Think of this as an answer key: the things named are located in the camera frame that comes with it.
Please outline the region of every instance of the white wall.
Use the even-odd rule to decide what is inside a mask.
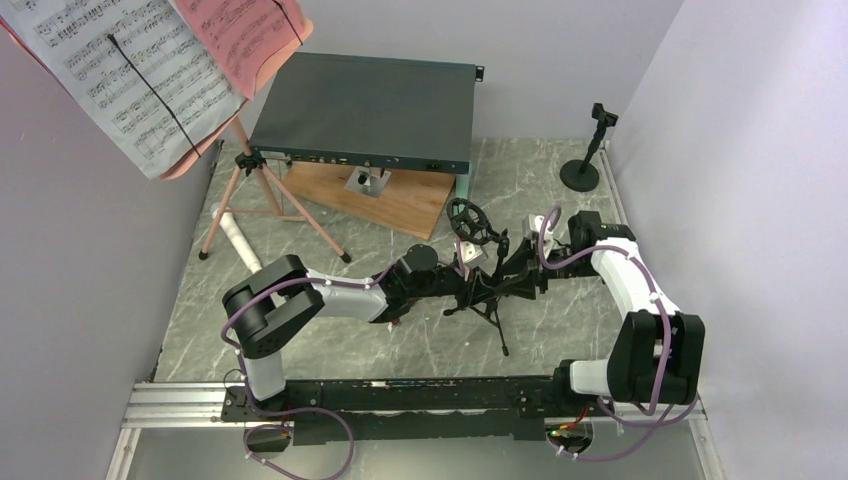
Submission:
[[[845,478],[848,4],[686,0],[612,139],[730,478]]]
[[[592,103],[627,106],[681,2],[301,0],[303,51],[485,65],[475,136],[586,137]]]
[[[0,65],[0,478],[99,479],[209,173],[147,180],[5,33]]]

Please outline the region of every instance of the sheet music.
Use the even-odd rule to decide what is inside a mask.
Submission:
[[[191,145],[136,68],[200,143],[244,97],[167,0],[0,0],[0,15],[148,177]]]
[[[259,67],[304,30],[297,1],[276,2],[280,6],[274,0],[171,0],[247,98],[255,93]]]

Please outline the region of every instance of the marble tabletop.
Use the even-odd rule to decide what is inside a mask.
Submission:
[[[597,210],[608,222],[620,221],[614,195],[599,156],[601,184],[589,193],[569,190],[558,171],[566,160],[581,158],[586,140],[484,138],[473,143],[471,200],[482,207],[497,230],[508,228],[513,247],[521,236],[521,220],[543,214],[554,203],[567,218],[580,209]],[[232,174],[232,158],[240,152],[225,144],[220,164],[197,224],[185,275],[163,344],[155,381],[220,380],[236,366],[232,349],[219,338],[226,314],[221,297],[250,272],[223,232],[210,256],[197,253],[211,223],[209,206],[220,201]],[[285,166],[270,161],[275,171]],[[251,178],[239,184],[234,208],[266,208],[265,197]],[[349,264],[306,223],[285,223],[267,215],[236,215],[236,221],[263,265],[283,254],[297,254],[311,269],[341,276],[364,277],[381,271],[421,240],[304,202],[327,232],[351,255]],[[565,222],[558,236],[567,239]],[[449,258],[453,234],[444,216],[428,242]],[[494,246],[487,247],[490,257]],[[470,311],[450,317],[452,297],[417,302],[391,331],[345,318],[313,319],[283,350],[289,378],[400,378],[550,374],[560,360],[596,359],[612,349],[621,321],[600,279],[557,280],[537,300],[506,298],[500,316],[510,356],[501,352],[498,331]]]

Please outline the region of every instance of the wooden plank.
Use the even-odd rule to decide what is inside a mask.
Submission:
[[[296,162],[283,183],[296,196],[399,232],[429,240],[453,188],[447,173],[391,170],[383,193],[344,188],[354,167]]]

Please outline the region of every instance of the round black base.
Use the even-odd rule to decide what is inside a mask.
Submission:
[[[591,163],[586,165],[586,171],[580,173],[580,165],[583,160],[570,160],[559,170],[559,179],[566,187],[576,192],[588,192],[594,190],[601,180],[598,169]]]

